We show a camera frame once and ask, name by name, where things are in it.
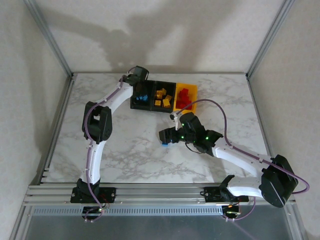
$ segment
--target cable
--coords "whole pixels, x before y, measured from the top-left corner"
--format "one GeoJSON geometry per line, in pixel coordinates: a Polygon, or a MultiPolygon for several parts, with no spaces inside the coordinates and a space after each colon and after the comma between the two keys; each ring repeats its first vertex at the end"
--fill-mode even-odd
{"type": "Polygon", "coordinates": [[[199,152],[199,151],[193,151],[190,147],[188,147],[188,143],[187,142],[185,142],[185,146],[186,146],[186,148],[187,149],[189,149],[191,152],[193,152],[193,153],[196,153],[196,154],[202,154],[202,152],[199,152]]]}
{"type": "Polygon", "coordinates": [[[104,200],[104,202],[105,202],[105,205],[104,205],[104,209],[106,208],[106,206],[107,206],[107,204],[108,204],[108,207],[107,208],[110,208],[110,203],[108,202],[108,200],[105,198],[105,194],[102,194],[102,195],[100,195],[102,198],[103,198],[103,200],[104,200]]]}
{"type": "MultiPolygon", "coordinates": [[[[120,82],[120,88],[122,87],[123,85],[123,80],[124,80],[124,77],[125,75],[122,75],[121,79],[119,80],[120,82]]],[[[111,93],[106,99],[102,100],[101,102],[98,102],[96,103],[95,105],[93,105],[89,111],[87,112],[87,114],[85,115],[85,118],[84,118],[84,131],[85,131],[85,134],[87,135],[88,139],[90,139],[90,147],[88,148],[88,152],[87,152],[87,155],[86,155],[86,165],[85,165],[85,175],[86,175],[86,183],[87,183],[87,186],[88,186],[88,189],[89,189],[89,192],[91,194],[91,196],[93,197],[93,199],[95,200],[95,202],[99,205],[99,208],[101,209],[101,213],[100,215],[95,218],[95,219],[92,219],[91,220],[91,223],[94,223],[95,221],[97,221],[99,218],[102,217],[102,215],[104,214],[105,210],[104,208],[102,207],[101,203],[99,202],[98,198],[95,196],[94,192],[92,191],[92,188],[90,186],[90,176],[89,176],[89,171],[90,171],[90,164],[91,164],[91,161],[90,161],[90,156],[91,156],[91,153],[92,153],[92,147],[93,147],[93,143],[94,143],[94,140],[93,138],[90,136],[90,133],[89,133],[89,130],[88,130],[88,119],[89,119],[89,116],[90,114],[93,112],[93,110],[100,106],[101,104],[104,104],[106,103],[107,101],[109,101],[117,92],[120,91],[120,88],[117,88],[113,93],[111,93]]],[[[89,214],[89,212],[91,212],[92,210],[94,210],[95,208],[91,208],[89,209],[86,213],[85,213],[85,216],[84,216],[84,221],[87,222],[87,216],[89,214]]]]}
{"type": "MultiPolygon", "coordinates": [[[[254,155],[252,155],[251,153],[246,152],[246,151],[244,151],[244,150],[242,150],[242,149],[240,149],[240,148],[237,148],[236,146],[233,146],[233,145],[229,142],[229,140],[228,140],[228,138],[227,138],[227,116],[226,116],[226,113],[225,113],[225,111],[223,110],[223,108],[222,108],[222,107],[220,106],[220,104],[217,103],[216,101],[213,101],[213,100],[211,100],[211,99],[198,99],[198,100],[196,100],[196,101],[194,101],[194,102],[191,102],[190,104],[188,104],[188,105],[185,106],[184,108],[182,108],[182,109],[181,109],[180,111],[178,111],[176,114],[177,114],[177,115],[180,114],[183,110],[189,108],[191,105],[193,105],[193,104],[195,104],[195,103],[205,102],[205,101],[211,102],[211,103],[215,104],[215,105],[221,110],[221,112],[222,112],[222,114],[223,114],[223,118],[224,118],[224,139],[225,139],[226,143],[227,143],[230,147],[233,147],[233,149],[235,149],[236,151],[238,151],[238,152],[240,152],[240,153],[242,153],[242,154],[245,154],[245,155],[247,155],[248,157],[251,157],[251,158],[259,161],[259,160],[260,160],[259,157],[254,156],[254,155]]],[[[286,169],[284,169],[284,168],[282,168],[282,167],[280,167],[280,166],[278,166],[278,165],[276,165],[276,164],[274,164],[274,163],[272,163],[272,162],[269,162],[269,161],[267,161],[267,160],[265,160],[265,159],[263,159],[262,162],[265,163],[265,164],[268,164],[268,165],[270,165],[270,166],[272,166],[272,167],[274,167],[274,168],[276,168],[276,169],[278,169],[278,170],[280,170],[280,171],[282,171],[282,172],[284,172],[285,174],[287,174],[287,175],[289,175],[289,176],[291,176],[291,177],[293,177],[293,178],[295,178],[295,179],[301,180],[301,181],[305,184],[305,189],[300,190],[300,191],[295,191],[295,192],[293,192],[292,194],[302,194],[302,193],[307,192],[307,191],[310,189],[309,183],[308,183],[306,180],[304,180],[303,178],[301,178],[301,177],[295,175],[294,173],[292,173],[292,172],[290,172],[290,171],[288,171],[288,170],[286,170],[286,169]]]]}
{"type": "MultiPolygon", "coordinates": [[[[241,217],[239,217],[239,218],[231,218],[232,221],[239,221],[239,220],[242,220],[242,219],[248,217],[248,216],[254,211],[254,209],[255,209],[255,207],[256,207],[256,202],[257,202],[257,200],[256,200],[256,197],[254,196],[254,197],[253,197],[253,205],[252,205],[251,210],[250,210],[247,214],[245,214],[245,215],[243,215],[243,216],[241,216],[241,217]]],[[[222,217],[225,219],[226,222],[230,219],[230,218],[227,217],[226,215],[222,215],[222,217]]]]}
{"type": "Polygon", "coordinates": [[[236,205],[240,206],[240,201],[238,201],[238,202],[236,202],[236,203],[232,204],[231,206],[236,206],[236,205]]]}
{"type": "Polygon", "coordinates": [[[129,74],[133,69],[135,69],[136,67],[135,66],[133,66],[132,68],[130,68],[127,72],[126,72],[126,74],[129,74]]]}

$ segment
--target red block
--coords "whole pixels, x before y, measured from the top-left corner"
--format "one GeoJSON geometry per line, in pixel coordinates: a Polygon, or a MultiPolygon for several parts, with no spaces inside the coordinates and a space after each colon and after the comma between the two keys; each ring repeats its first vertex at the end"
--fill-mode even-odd
{"type": "Polygon", "coordinates": [[[176,101],[175,107],[176,107],[177,109],[183,109],[183,108],[184,108],[184,107],[183,107],[183,103],[182,103],[181,101],[176,101]]]}
{"type": "Polygon", "coordinates": [[[184,88],[179,92],[179,97],[182,98],[183,96],[188,96],[189,90],[184,88]]]}
{"type": "MultiPolygon", "coordinates": [[[[189,105],[191,103],[191,101],[186,101],[185,103],[184,103],[184,106],[187,106],[187,105],[189,105]]],[[[191,106],[189,106],[188,108],[187,108],[187,110],[191,110],[192,109],[192,105],[191,106]]]]}
{"type": "Polygon", "coordinates": [[[182,96],[182,97],[180,97],[180,99],[181,99],[181,101],[183,102],[183,103],[187,103],[187,102],[189,102],[189,97],[188,96],[182,96]]]}
{"type": "Polygon", "coordinates": [[[184,88],[184,89],[182,89],[182,90],[181,90],[181,92],[183,92],[183,94],[184,94],[184,95],[188,95],[189,90],[188,90],[188,89],[186,89],[186,88],[184,88]]]}

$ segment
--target toy block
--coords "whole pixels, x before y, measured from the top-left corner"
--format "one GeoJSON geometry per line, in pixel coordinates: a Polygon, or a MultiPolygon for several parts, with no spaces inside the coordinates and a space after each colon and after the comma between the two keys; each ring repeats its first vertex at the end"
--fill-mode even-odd
{"type": "Polygon", "coordinates": [[[182,109],[181,105],[182,105],[182,102],[181,102],[181,101],[179,101],[179,100],[176,101],[175,107],[176,107],[177,109],[182,109]]]}
{"type": "Polygon", "coordinates": [[[188,96],[189,90],[186,88],[183,88],[180,92],[179,92],[179,97],[183,97],[183,96],[188,96]]]}
{"type": "Polygon", "coordinates": [[[164,98],[164,99],[168,99],[168,101],[170,102],[170,101],[171,101],[171,99],[172,99],[172,96],[167,95],[167,96],[165,96],[165,98],[164,98]]]}
{"type": "Polygon", "coordinates": [[[167,90],[165,90],[164,88],[162,88],[161,91],[162,91],[162,96],[167,94],[167,90]]]}
{"type": "Polygon", "coordinates": [[[161,107],[161,101],[160,100],[155,100],[154,105],[157,107],[161,107]]]}
{"type": "Polygon", "coordinates": [[[185,104],[186,104],[187,102],[189,102],[189,97],[188,97],[188,96],[182,96],[182,97],[180,97],[180,99],[181,99],[181,101],[184,102],[185,104]]]}
{"type": "MultiPolygon", "coordinates": [[[[185,102],[185,105],[187,106],[187,105],[189,105],[190,103],[191,103],[191,101],[188,100],[188,101],[185,102]]],[[[192,109],[192,105],[187,108],[187,110],[191,110],[191,109],[192,109]]]]}
{"type": "Polygon", "coordinates": [[[163,102],[163,107],[170,108],[170,102],[168,99],[163,99],[162,102],[163,102]]]}
{"type": "Polygon", "coordinates": [[[156,91],[156,99],[162,100],[162,91],[156,91]]]}

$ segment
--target white wall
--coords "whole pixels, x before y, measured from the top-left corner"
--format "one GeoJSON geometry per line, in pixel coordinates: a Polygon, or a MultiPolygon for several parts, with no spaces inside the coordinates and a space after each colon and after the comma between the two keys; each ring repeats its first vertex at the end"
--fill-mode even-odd
{"type": "Polygon", "coordinates": [[[0,1],[0,239],[46,153],[66,75],[22,0],[0,1]]]}
{"type": "Polygon", "coordinates": [[[274,153],[310,183],[296,195],[310,240],[320,239],[320,1],[296,0],[251,80],[274,153]]]}
{"type": "Polygon", "coordinates": [[[72,71],[246,72],[283,0],[37,0],[72,71]]]}

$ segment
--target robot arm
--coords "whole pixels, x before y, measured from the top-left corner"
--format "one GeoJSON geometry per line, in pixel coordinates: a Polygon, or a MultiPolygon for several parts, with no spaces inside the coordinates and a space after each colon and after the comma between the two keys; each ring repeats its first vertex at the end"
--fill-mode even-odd
{"type": "MultiPolygon", "coordinates": [[[[88,131],[91,138],[94,140],[90,144],[91,151],[88,154],[88,171],[90,184],[96,184],[100,180],[100,163],[102,152],[106,144],[107,139],[112,132],[112,114],[115,110],[128,98],[133,95],[133,86],[126,82],[119,82],[112,93],[106,95],[98,103],[102,103],[95,108],[90,114],[88,123],[88,131]]],[[[83,131],[84,136],[88,139],[88,135],[85,131],[85,117],[92,106],[96,103],[89,102],[86,105],[84,118],[83,118],[83,131]]],[[[86,182],[86,173],[83,172],[81,179],[86,182]]]]}
{"type": "Polygon", "coordinates": [[[248,171],[254,177],[235,177],[229,175],[223,185],[228,196],[253,196],[263,197],[267,202],[276,207],[283,207],[298,185],[298,181],[285,172],[269,165],[277,166],[293,173],[288,161],[281,155],[272,158],[250,151],[226,139],[222,134],[205,130],[197,116],[192,112],[180,117],[182,127],[167,128],[159,132],[162,144],[185,142],[193,144],[200,152],[212,157],[229,161],[248,171]]]}
{"type": "MultiPolygon", "coordinates": [[[[133,74],[123,75],[115,89],[97,102],[89,101],[85,105],[82,131],[84,137],[90,140],[85,171],[72,190],[72,203],[99,202],[101,191],[100,164],[106,141],[112,133],[112,114],[128,98],[139,97],[146,94],[144,81],[147,80],[149,71],[136,66],[133,74]]],[[[114,201],[115,194],[108,200],[114,201]]]]}

